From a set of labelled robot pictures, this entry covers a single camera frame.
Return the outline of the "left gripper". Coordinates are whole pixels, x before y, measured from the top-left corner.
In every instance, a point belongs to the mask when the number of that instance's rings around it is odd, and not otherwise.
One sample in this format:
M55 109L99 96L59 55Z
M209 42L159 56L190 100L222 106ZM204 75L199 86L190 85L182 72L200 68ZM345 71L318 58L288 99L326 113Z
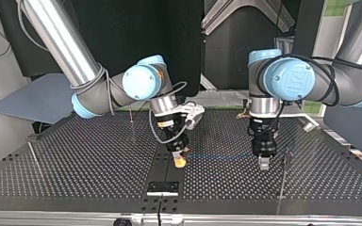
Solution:
M270 157L277 153L274 135L278 130L279 120L276 118L255 118L249 120L248 134L253 138L253 154L258 157L261 170L270 169Z

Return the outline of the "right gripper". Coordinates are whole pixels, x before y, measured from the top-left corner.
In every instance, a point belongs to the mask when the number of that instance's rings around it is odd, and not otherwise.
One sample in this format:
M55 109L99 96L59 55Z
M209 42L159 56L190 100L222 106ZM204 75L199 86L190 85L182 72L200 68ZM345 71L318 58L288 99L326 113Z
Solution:
M174 165L179 169L184 168L187 165L185 150L189 145L189 138L185 133L185 118L180 113L156 117L156 125L165 138L161 139L156 130L153 130L154 137L173 153Z

